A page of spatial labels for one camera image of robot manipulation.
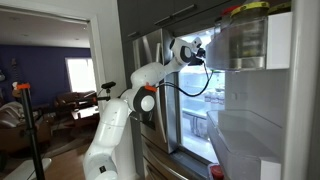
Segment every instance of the table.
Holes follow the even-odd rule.
[[[100,116],[98,106],[92,106],[76,111],[71,111],[75,127],[81,127],[89,124],[98,124]]]

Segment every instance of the armchair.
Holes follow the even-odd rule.
[[[8,103],[0,108],[0,150],[13,153],[29,146],[29,139],[25,135],[26,125],[19,103]],[[36,122],[38,127],[38,142],[50,142],[51,117],[45,115],[43,120]]]

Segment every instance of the black stand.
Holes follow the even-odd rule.
[[[29,136],[31,152],[33,157],[33,164],[36,171],[37,180],[44,180],[44,172],[42,166],[42,159],[40,156],[37,129],[34,125],[33,113],[30,101],[30,91],[29,88],[21,88],[21,100],[23,105],[24,117],[26,119],[26,133]]]

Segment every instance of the ceiling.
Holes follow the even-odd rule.
[[[0,44],[89,48],[85,21],[0,9]]]

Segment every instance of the yellow lid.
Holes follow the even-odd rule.
[[[291,2],[282,3],[282,4],[279,4],[277,6],[273,6],[272,8],[270,8],[268,11],[268,14],[273,13],[279,9],[285,9],[285,8],[289,8],[289,7],[291,7]]]
[[[233,10],[231,12],[231,16],[239,13],[239,12],[242,12],[242,11],[245,11],[245,10],[248,10],[248,9],[254,9],[254,8],[270,8],[270,5],[268,2],[265,2],[265,1],[261,1],[261,2],[253,2],[253,3],[249,3],[249,4],[245,4],[243,6],[240,6],[238,8],[236,8],[235,10]]]

